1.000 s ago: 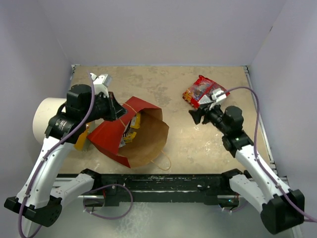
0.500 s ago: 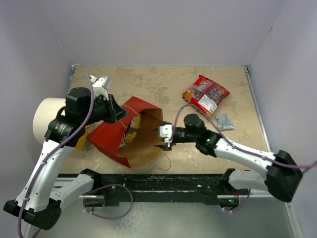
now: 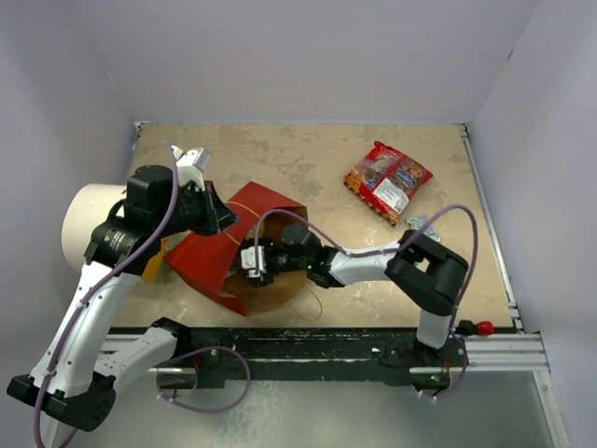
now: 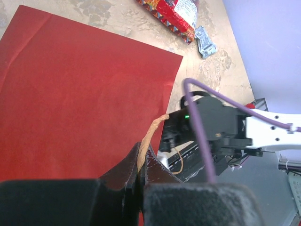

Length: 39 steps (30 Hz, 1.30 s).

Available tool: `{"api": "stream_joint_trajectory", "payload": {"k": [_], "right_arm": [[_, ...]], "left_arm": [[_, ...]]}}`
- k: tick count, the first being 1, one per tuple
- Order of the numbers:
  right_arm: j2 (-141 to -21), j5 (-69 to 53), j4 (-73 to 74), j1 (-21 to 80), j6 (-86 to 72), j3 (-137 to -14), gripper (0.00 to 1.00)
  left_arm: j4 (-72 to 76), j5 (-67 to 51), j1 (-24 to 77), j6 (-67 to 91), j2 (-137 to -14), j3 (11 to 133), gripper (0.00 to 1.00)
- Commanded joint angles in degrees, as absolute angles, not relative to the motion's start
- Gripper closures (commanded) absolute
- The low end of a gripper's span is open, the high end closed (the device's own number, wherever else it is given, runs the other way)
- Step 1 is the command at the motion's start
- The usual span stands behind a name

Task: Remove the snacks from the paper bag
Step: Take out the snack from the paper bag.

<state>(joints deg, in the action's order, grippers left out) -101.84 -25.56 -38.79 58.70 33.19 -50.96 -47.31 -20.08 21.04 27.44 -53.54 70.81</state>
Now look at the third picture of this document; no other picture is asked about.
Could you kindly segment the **red snack packet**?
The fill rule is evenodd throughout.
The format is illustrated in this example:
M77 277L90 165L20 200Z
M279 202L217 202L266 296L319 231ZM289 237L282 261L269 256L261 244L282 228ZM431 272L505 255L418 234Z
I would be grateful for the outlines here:
M343 185L395 226L414 195L433 177L404 152L375 141L372 150L343 177Z

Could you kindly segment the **silver foil snack packet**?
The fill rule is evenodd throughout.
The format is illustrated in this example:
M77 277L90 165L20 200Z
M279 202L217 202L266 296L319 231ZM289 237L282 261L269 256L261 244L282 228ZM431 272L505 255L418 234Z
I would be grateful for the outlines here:
M441 241L440 234L436 226L430 222L430 216L419 215L414 217L407 217L405 223L410 227L411 230L418 231L423 229L423 234L436 242Z

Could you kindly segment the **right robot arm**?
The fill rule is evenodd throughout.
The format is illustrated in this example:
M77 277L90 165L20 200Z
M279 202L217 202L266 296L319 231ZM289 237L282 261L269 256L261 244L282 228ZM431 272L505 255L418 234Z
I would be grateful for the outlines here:
M447 339L468 262L446 246L414 230L395 243L371 249L323 245L300 224L285 227L279 244L264 239L241 250L241 266L254 287L273 283L281 273L304 272L321 288L389 281L420 308L415 355L436 365L448 354Z

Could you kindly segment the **red paper bag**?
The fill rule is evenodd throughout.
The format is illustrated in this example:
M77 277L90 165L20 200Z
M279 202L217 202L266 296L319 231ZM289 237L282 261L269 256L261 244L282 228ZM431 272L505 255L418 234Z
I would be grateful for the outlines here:
M262 315L283 308L303 293L324 308L307 286L304 269L286 255L283 230L308 218L307 206L283 194L249 182L226 202L239 221L216 236L190 233L164 260L191 288L242 316Z

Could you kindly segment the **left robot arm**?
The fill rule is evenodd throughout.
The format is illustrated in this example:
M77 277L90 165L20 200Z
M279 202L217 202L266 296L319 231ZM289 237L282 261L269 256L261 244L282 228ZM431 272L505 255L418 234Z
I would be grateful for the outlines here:
M181 366L192 353L190 329L169 318L150 325L128 348L98 358L122 303L139 283L161 241L191 231L212 236L238 222L201 168L145 165L129 177L103 222L91 232L76 293L45 355L13 377L12 398L77 430L95 430L117 395L149 368Z

